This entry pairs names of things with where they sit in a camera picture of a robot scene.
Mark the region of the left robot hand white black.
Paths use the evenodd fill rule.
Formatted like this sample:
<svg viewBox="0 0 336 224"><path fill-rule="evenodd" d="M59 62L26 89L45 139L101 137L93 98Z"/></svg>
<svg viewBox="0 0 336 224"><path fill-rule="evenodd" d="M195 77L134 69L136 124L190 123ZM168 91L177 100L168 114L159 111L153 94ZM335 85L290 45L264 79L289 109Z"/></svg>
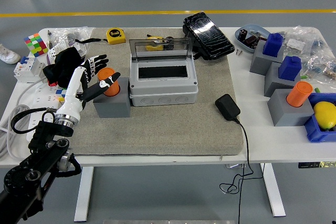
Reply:
<svg viewBox="0 0 336 224"><path fill-rule="evenodd" d="M57 124L76 125L80 121L80 112L86 102L103 94L117 81L120 77L119 72L88 86L91 79L107 66L108 61L107 55L93 56L74 70L65 94L65 101L55 114Z"/></svg>

